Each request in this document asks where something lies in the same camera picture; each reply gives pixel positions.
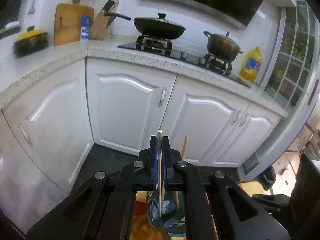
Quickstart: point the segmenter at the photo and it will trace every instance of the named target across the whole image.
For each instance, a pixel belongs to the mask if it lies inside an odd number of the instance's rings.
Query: white cabinet door
[[[189,136],[186,161],[204,165],[234,128],[249,102],[190,78],[178,76],[161,125],[170,147],[182,151]]]
[[[0,189],[1,210],[23,233],[67,197],[26,155],[1,111]]]
[[[33,162],[70,192],[93,138],[85,91],[85,60],[46,77],[4,110]]]
[[[150,137],[160,128],[175,78],[174,73],[150,67],[88,58],[88,104],[95,143],[135,155],[148,148]]]
[[[236,128],[217,150],[206,166],[238,167],[267,139],[281,117],[270,110],[251,103],[239,118]]]

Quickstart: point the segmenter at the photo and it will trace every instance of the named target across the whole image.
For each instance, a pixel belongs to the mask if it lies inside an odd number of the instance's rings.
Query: wok
[[[130,17],[118,13],[105,13],[105,16],[121,17],[126,20],[131,20]],[[143,35],[154,37],[156,39],[174,40],[179,38],[185,27],[165,20],[166,14],[159,13],[159,18],[138,17],[134,19],[136,29]]]
[[[204,31],[203,33],[209,38],[207,43],[209,54],[227,62],[234,61],[238,53],[243,54],[238,44],[228,37],[230,32],[227,32],[226,36],[211,34],[208,31]]]

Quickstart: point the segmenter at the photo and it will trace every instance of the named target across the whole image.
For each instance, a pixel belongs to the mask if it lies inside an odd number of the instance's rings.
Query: gas stove
[[[139,36],[136,42],[129,44],[119,45],[118,48],[133,49],[137,51],[145,51],[165,57],[173,58],[186,62],[200,68],[204,68],[227,77],[245,87],[250,86],[242,81],[239,77],[234,75],[232,70],[232,63],[220,60],[214,55],[206,54],[203,57],[192,55],[185,51],[175,50],[172,48],[172,42],[170,40],[155,39],[148,36]]]

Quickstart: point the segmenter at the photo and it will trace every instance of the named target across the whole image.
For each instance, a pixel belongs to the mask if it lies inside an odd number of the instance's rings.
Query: stove knob
[[[204,65],[204,63],[205,63],[205,58],[203,57],[199,58],[199,64]]]
[[[186,59],[186,58],[187,58],[187,56],[188,56],[188,53],[187,53],[187,52],[185,52],[185,51],[183,51],[183,52],[181,52],[180,58],[182,58],[182,59]]]

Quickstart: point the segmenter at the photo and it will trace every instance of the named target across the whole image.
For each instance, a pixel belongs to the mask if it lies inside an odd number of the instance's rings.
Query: black glass cooktop
[[[239,77],[231,73],[232,65],[231,63],[224,63],[216,60],[214,57],[205,55],[203,57],[198,57],[187,53],[185,51],[179,51],[174,49],[165,49],[161,46],[148,46],[147,44],[141,44],[138,42],[132,42],[129,44],[119,45],[118,48],[133,49],[138,51],[145,51],[157,55],[162,55],[165,57],[173,58],[182,62],[186,62],[200,68],[205,68],[207,70],[213,71],[217,74],[225,76],[245,87],[250,88],[248,84],[243,82]]]

